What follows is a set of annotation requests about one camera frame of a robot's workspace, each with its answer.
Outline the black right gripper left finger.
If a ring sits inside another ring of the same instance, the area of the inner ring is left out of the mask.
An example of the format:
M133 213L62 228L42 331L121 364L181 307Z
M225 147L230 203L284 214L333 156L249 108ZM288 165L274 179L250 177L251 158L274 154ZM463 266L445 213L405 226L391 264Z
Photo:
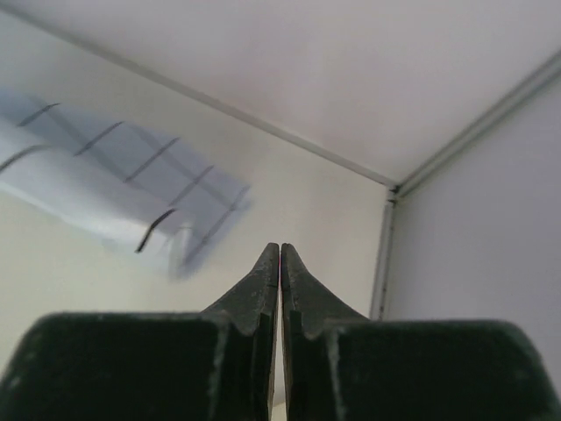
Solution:
M280 249L200 312L53 313L1 378L4 420L268 420Z

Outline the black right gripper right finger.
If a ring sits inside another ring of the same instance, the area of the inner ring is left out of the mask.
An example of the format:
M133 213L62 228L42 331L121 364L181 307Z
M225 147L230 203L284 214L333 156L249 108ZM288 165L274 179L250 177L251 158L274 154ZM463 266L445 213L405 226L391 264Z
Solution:
M557 420L540 355L497 320L372 321L280 250L291 420Z

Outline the white black-grid tablecloth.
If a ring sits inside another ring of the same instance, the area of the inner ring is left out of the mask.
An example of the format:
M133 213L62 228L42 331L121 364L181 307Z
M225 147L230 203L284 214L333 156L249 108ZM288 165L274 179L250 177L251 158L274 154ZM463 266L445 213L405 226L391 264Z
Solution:
M198 269L252 203L179 137L11 89L1 189L171 278Z

